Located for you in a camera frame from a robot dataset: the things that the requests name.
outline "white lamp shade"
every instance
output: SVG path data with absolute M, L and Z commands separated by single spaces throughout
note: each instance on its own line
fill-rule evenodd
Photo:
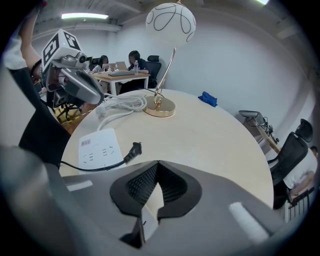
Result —
M 196 31 L 196 19 L 183 4 L 163 3 L 153 8 L 145 21 L 146 30 L 172 47 L 188 43 Z

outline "office chair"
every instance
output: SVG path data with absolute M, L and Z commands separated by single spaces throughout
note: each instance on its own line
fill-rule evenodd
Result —
M 70 110 L 79 110 L 80 112 L 82 111 L 81 106 L 84 104 L 84 101 L 75 98 L 73 96 L 68 96 L 65 98 L 64 94 L 61 93 L 61 97 L 56 99 L 55 98 L 55 92 L 47 92 L 46 94 L 46 102 L 45 104 L 53 110 L 54 113 L 56 113 L 55 108 L 62 107 L 63 111 L 56 117 L 59 119 L 63 114 L 65 114 L 65 119 L 67 121 L 70 120 L 68 117 L 68 113 Z
M 307 120 L 300 119 L 300 125 L 295 130 L 295 134 L 304 139 L 306 142 L 310 142 L 312 140 L 314 131 L 312 125 Z
M 99 60 L 100 60 L 100 58 L 93 58 L 92 59 L 91 64 L 89 65 L 89 68 L 91 71 L 96 67 L 96 65 L 99 64 Z
M 150 55 L 148 57 L 147 65 L 148 65 L 149 74 L 150 74 L 148 88 L 156 88 L 157 75 L 162 66 L 162 64 L 159 62 L 159 56 Z
M 276 158 L 268 161 L 269 165 L 277 161 L 276 165 L 270 169 L 273 186 L 281 182 L 305 158 L 307 153 L 306 142 L 294 132 L 291 132 L 286 138 L 280 153 Z

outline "white shirt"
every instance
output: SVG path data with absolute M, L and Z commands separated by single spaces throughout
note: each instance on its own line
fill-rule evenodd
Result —
M 298 163 L 287 176 L 285 176 L 283 181 L 289 189 L 292 189 L 301 183 L 309 172 L 315 173 L 317 167 L 317 159 L 312 150 L 308 148 L 308 153 L 304 159 L 302 159 L 302 161 Z
M 102 68 L 100 67 L 100 65 L 96 65 L 93 69 L 92 72 L 95 73 L 100 73 L 102 72 Z
M 15 32 L 2 54 L 4 65 L 10 70 L 19 70 L 27 67 L 21 53 L 21 37 Z

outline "person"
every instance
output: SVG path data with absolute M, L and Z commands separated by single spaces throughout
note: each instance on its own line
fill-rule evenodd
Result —
M 91 74 L 101 73 L 102 71 L 105 71 L 105 69 L 109 68 L 109 65 L 106 65 L 108 63 L 108 57 L 106 55 L 102 55 L 99 59 L 99 64 L 92 69 Z
M 137 50 L 133 50 L 129 53 L 129 63 L 128 71 L 134 70 L 135 62 L 138 62 L 138 72 L 143 74 L 149 74 L 147 62 L 140 58 L 140 53 Z M 122 85 L 120 89 L 120 94 L 131 92 L 144 87 L 145 82 L 142 79 L 131 80 Z
M 287 189 L 290 197 L 297 196 L 300 191 L 308 187 L 314 180 L 315 172 L 318 167 L 318 148 L 312 146 L 308 148 L 306 156 L 299 162 L 289 174 L 276 186 L 274 186 L 273 209 L 281 208 L 287 200 Z
M 41 101 L 32 82 L 32 76 L 40 79 L 41 57 L 31 45 L 38 12 L 37 7 L 20 24 L 11 36 L 2 57 L 4 65 L 11 72 L 16 84 L 35 108 L 35 113 L 21 137 L 19 147 L 33 152 L 45 163 L 58 166 L 70 134 Z M 54 75 L 50 77 L 50 84 L 59 83 L 59 70 L 54 71 Z

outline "headrest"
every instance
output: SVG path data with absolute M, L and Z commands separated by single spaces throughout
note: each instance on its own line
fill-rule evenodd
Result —
M 148 57 L 149 62 L 159 62 L 159 56 L 158 55 L 150 55 Z
M 295 134 L 301 137 L 304 141 L 310 142 L 313 137 L 313 128 L 312 125 L 304 119 L 300 120 L 300 125 L 295 130 Z

